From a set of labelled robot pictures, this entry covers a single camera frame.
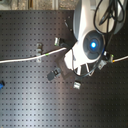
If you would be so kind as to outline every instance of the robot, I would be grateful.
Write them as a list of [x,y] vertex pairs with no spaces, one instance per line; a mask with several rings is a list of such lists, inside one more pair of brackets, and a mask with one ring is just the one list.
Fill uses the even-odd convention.
[[[113,62],[113,55],[106,48],[125,22],[126,5],[127,0],[79,0],[73,17],[76,43],[68,47],[63,39],[55,39],[55,44],[69,49],[64,62],[77,77],[91,76],[97,67],[101,70],[108,62]],[[86,66],[85,74],[81,74],[82,65]],[[79,89],[80,85],[76,80],[74,88]]]

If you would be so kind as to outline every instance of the cable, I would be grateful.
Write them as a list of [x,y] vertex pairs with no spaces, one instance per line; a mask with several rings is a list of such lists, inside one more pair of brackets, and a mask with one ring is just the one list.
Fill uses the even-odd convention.
[[122,57],[122,58],[120,58],[120,59],[113,60],[113,63],[114,63],[114,62],[121,61],[121,60],[125,60],[125,59],[128,59],[128,56]]
[[2,64],[2,63],[10,63],[10,62],[20,62],[20,61],[34,60],[34,59],[42,58],[42,57],[44,57],[44,56],[48,56],[48,55],[51,55],[51,54],[60,52],[60,51],[65,50],[65,49],[66,49],[66,48],[61,48],[61,49],[59,49],[59,50],[55,50],[55,51],[52,51],[52,52],[49,52],[49,53],[46,53],[46,54],[43,54],[43,55],[40,55],[40,56],[30,57],[30,58],[25,58],[25,59],[3,60],[3,61],[0,61],[0,64]]

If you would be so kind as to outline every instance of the dark gray pegboard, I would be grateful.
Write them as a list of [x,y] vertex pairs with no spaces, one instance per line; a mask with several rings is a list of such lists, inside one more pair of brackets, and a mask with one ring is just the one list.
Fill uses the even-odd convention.
[[[72,40],[64,19],[73,11],[1,11],[0,60],[25,58],[57,49],[54,37]],[[114,36],[108,48],[115,58],[128,54],[127,25]],[[127,128],[127,60],[109,64],[73,89],[74,77],[62,76],[48,82],[47,74],[57,67],[55,60],[64,51],[29,62],[0,64],[0,126],[44,128]]]

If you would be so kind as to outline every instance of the glowing blue eye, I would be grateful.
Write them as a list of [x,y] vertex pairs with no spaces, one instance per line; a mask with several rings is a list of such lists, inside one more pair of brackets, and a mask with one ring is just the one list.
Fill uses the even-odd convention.
[[96,43],[95,42],[92,42],[91,43],[91,48],[95,48],[96,47]]

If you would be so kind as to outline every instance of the black cable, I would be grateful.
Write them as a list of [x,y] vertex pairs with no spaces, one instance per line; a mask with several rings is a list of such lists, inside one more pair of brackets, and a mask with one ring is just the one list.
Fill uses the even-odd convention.
[[[107,10],[106,10],[106,12],[105,12],[105,14],[104,14],[104,16],[102,17],[102,19],[103,19],[102,23],[104,23],[104,22],[107,20],[107,27],[106,27],[106,28],[107,28],[107,31],[106,31],[106,33],[103,33],[103,32],[101,32],[101,31],[97,28],[96,23],[95,23],[95,21],[96,21],[96,14],[97,14],[97,11],[98,11],[99,6],[101,5],[102,1],[103,1],[103,0],[100,0],[98,6],[97,6],[97,8],[96,8],[96,11],[95,11],[95,14],[94,14],[94,18],[93,18],[93,24],[94,24],[95,29],[96,29],[100,34],[102,34],[102,35],[105,37],[105,47],[104,47],[104,50],[103,50],[103,51],[105,51],[107,45],[109,44],[110,39],[112,38],[112,36],[113,36],[113,34],[114,34],[114,31],[115,31],[115,28],[116,28],[117,23],[118,23],[118,22],[121,23],[121,22],[124,21],[125,12],[124,12],[124,9],[123,9],[123,6],[122,6],[120,0],[110,0],[110,1],[109,1],[109,2],[110,2],[110,3],[109,3],[109,6],[108,6],[108,8],[107,8]],[[119,5],[121,6],[121,9],[122,9],[122,12],[123,12],[123,18],[122,18],[122,20],[120,20],[120,21],[118,20],[118,4],[117,4],[117,2],[118,2]],[[113,18],[113,20],[114,20],[114,26],[113,26],[112,30],[109,32],[109,20],[110,20],[110,18]],[[101,60],[102,60],[102,57],[103,57],[103,52],[102,52],[100,58],[99,58],[99,59],[97,60],[97,62],[94,64],[94,66],[93,66],[93,68],[92,68],[92,70],[91,70],[90,72],[88,72],[88,73],[86,73],[86,74],[78,75],[78,74],[76,73],[75,69],[74,69],[74,62],[73,62],[73,58],[74,58],[74,57],[73,57],[73,49],[72,49],[72,68],[73,68],[74,74],[75,74],[77,77],[81,77],[81,78],[88,76],[90,73],[92,73],[93,71],[95,71],[95,69],[98,67],[99,63],[100,63]]]

